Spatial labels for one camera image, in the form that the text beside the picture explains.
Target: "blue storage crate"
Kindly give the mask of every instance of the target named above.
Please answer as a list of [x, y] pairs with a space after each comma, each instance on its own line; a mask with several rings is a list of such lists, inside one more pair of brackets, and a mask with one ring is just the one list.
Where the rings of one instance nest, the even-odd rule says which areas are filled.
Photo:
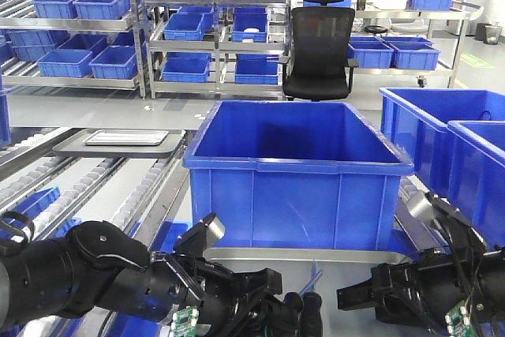
[[375, 36], [351, 36], [350, 43], [382, 43], [380, 37]]
[[[256, 28], [258, 32], [245, 32]], [[253, 39], [255, 43], [266, 43], [268, 35], [268, 18], [265, 14], [238, 14], [234, 18], [232, 41], [241, 43], [244, 39]]]
[[2, 89], [2, 76], [0, 75], [0, 148], [10, 145], [9, 109], [7, 107], [7, 94], [11, 90]]
[[250, 15], [250, 14], [267, 14], [265, 7], [236, 7], [234, 8], [235, 15]]
[[218, 245], [386, 249], [413, 164], [351, 105], [216, 102], [184, 157]]
[[37, 65], [46, 77], [83, 78], [92, 71], [89, 65], [92, 59], [91, 51], [57, 49], [43, 56]]
[[163, 30], [165, 39], [201, 41], [204, 39], [202, 13], [174, 13]]
[[28, 45], [28, 46], [11, 46], [14, 54], [21, 61], [39, 61], [44, 55], [56, 49], [56, 44], [50, 45]]
[[75, 19], [77, 17], [76, 0], [33, 0], [32, 4], [39, 17], [51, 19]]
[[135, 47], [108, 47], [89, 65], [95, 78], [132, 79], [137, 73]]
[[18, 47], [29, 45], [51, 45], [60, 43], [69, 38], [67, 31], [38, 31], [38, 30], [9, 30], [7, 36]]
[[237, 54], [237, 60], [244, 59], [267, 59], [270, 61], [278, 61], [279, 56], [277, 54]]
[[[336, 2], [336, 3], [328, 3], [328, 7], [344, 7], [344, 8], [350, 8], [352, 6], [352, 1], [353, 0], [344, 0], [343, 2]], [[304, 7], [319, 7], [321, 6], [321, 3], [315, 3], [315, 2], [303, 2]]]
[[425, 43], [390, 43], [395, 49], [393, 66], [397, 69], [434, 70], [440, 51]]
[[214, 25], [214, 7], [183, 6], [179, 13], [201, 13], [204, 15], [204, 30], [212, 28]]
[[423, 43], [430, 47], [433, 46], [433, 41], [426, 39], [425, 37], [384, 36], [384, 37], [377, 37], [377, 39], [382, 40], [384, 43]]
[[58, 49], [77, 49], [91, 51], [93, 57], [100, 54], [107, 47], [107, 35], [77, 34], [59, 46]]
[[13, 51], [10, 48], [10, 43], [0, 43], [0, 63], [9, 61], [13, 57]]
[[447, 197], [453, 120], [505, 120], [505, 95], [484, 90], [382, 88], [382, 131], [412, 157], [417, 176]]
[[[49, 189], [43, 189], [42, 191], [36, 192], [26, 200], [23, 200], [18, 204], [13, 210], [19, 212], [30, 219], [37, 217], [40, 212], [44, 211], [47, 207], [53, 204], [60, 197], [60, 189], [55, 187], [50, 187]], [[15, 227], [22, 228], [23, 223], [11, 220], [8, 222]], [[0, 239], [11, 238], [12, 234], [7, 230], [0, 230]]]
[[349, 44], [349, 57], [356, 58], [359, 67], [371, 69], [389, 69], [393, 58], [393, 49], [385, 43], [352, 42]]
[[167, 82], [207, 82], [209, 61], [197, 58], [170, 58], [163, 68], [163, 80]]
[[76, 0], [77, 15], [81, 19], [121, 19], [130, 9], [130, 0]]
[[239, 59], [235, 68], [237, 84], [278, 84], [278, 63], [267, 59]]
[[166, 55], [167, 58], [199, 58], [199, 59], [207, 59], [211, 61], [210, 53], [182, 53], [178, 51], [171, 51]]
[[490, 246], [505, 245], [505, 122], [449, 122], [455, 135], [449, 201]]
[[165, 221], [155, 240], [152, 242], [151, 250], [165, 253], [174, 252], [174, 243], [178, 240], [179, 236], [191, 228], [192, 224], [187, 222], [171, 222]]
[[408, 0], [407, 8], [420, 11], [448, 11], [452, 0]]

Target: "green circuit board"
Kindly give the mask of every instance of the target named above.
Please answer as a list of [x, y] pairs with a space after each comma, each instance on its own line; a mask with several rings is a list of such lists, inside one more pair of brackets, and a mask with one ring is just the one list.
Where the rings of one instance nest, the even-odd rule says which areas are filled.
[[177, 311], [172, 316], [169, 337], [196, 337], [198, 324], [198, 308], [187, 307]]
[[470, 323], [466, 301], [461, 300], [445, 315], [447, 331], [451, 337], [475, 337], [475, 329]]

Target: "warehouse floor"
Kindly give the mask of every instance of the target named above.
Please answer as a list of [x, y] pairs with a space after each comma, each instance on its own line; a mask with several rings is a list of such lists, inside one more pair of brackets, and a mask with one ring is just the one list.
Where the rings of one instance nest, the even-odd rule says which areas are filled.
[[[449, 62], [457, 40], [445, 32], [437, 36], [445, 37], [434, 41], [443, 52], [441, 58]], [[505, 45], [489, 46], [467, 37], [463, 53], [473, 54], [494, 67], [479, 69], [460, 62], [459, 87], [505, 92]], [[379, 88], [417, 87], [412, 76], [357, 75], [354, 83], [353, 93], [346, 101], [377, 125], [382, 107]], [[447, 78], [428, 78], [430, 88], [446, 85]], [[214, 97], [198, 95], [165, 94], [158, 99], [139, 99], [138, 91], [18, 87], [9, 96], [9, 112], [12, 126], [197, 129], [214, 102]]]

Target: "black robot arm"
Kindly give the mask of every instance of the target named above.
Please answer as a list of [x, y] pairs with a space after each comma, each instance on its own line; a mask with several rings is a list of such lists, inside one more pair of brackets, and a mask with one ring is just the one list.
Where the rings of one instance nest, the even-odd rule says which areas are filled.
[[197, 335], [295, 336], [300, 308], [275, 297], [282, 293], [278, 272], [234, 273], [202, 257], [222, 236], [210, 214], [171, 254], [149, 253], [107, 222], [82, 223], [64, 238], [1, 240], [0, 331], [48, 315], [81, 317], [94, 306], [170, 324], [191, 307]]

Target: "stainless steel shelving rack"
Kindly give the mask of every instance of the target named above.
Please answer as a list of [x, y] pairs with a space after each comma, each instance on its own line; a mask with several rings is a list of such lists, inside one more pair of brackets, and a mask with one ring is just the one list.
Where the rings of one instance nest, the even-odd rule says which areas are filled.
[[[235, 84], [226, 78], [230, 74], [230, 54], [285, 54], [288, 51], [290, 36], [290, 0], [144, 0], [145, 5], [154, 11], [155, 7], [176, 5], [214, 6], [214, 31], [207, 34], [204, 41], [167, 41], [163, 39], [163, 29], [166, 23], [155, 15], [152, 33], [148, 39], [149, 78], [151, 96], [155, 99], [160, 92], [184, 93], [226, 93], [231, 95], [275, 95], [282, 94], [279, 85], [265, 84]], [[231, 27], [225, 14], [219, 17], [219, 9], [235, 6], [265, 6], [271, 9], [283, 9], [282, 20], [270, 21], [266, 43], [237, 43], [230, 41]], [[207, 83], [165, 82], [161, 71], [166, 63], [166, 53], [201, 52], [212, 53], [215, 65], [212, 67], [211, 81]]]
[[408, 69], [355, 69], [356, 74], [381, 74], [381, 75], [414, 75], [417, 77], [419, 84], [424, 84], [426, 77], [448, 77], [449, 81], [447, 86], [449, 88], [454, 87], [456, 75], [458, 73], [459, 61], [462, 54], [463, 44], [465, 42], [464, 37], [466, 36], [466, 31], [470, 21], [476, 20], [484, 12], [484, 7], [477, 6], [467, 2], [460, 2], [457, 0], [453, 1], [453, 6], [466, 6], [469, 8], [474, 8], [475, 11], [461, 11], [460, 9], [451, 8], [450, 11], [416, 11], [408, 9], [399, 10], [385, 10], [378, 9], [371, 5], [367, 5], [365, 10], [356, 11], [356, 18], [363, 19], [384, 19], [384, 18], [394, 18], [394, 19], [406, 19], [406, 20], [429, 20], [428, 27], [428, 39], [432, 38], [433, 33], [433, 21], [435, 20], [460, 20], [462, 21], [461, 30], [458, 34], [458, 42], [456, 43], [456, 48], [454, 49], [454, 56], [452, 62], [445, 62], [439, 60], [438, 66], [433, 71], [424, 70], [408, 70]]
[[0, 28], [53, 29], [79, 32], [129, 32], [133, 30], [137, 53], [137, 75], [130, 80], [97, 79], [92, 77], [43, 77], [36, 62], [11, 58], [2, 64], [3, 83], [10, 86], [51, 86], [77, 88], [112, 88], [117, 90], [140, 89], [145, 97], [144, 63], [140, 43], [140, 15], [143, 6], [130, 0], [132, 9], [120, 20], [81, 20], [38, 18], [32, 0], [8, 0], [0, 5]]

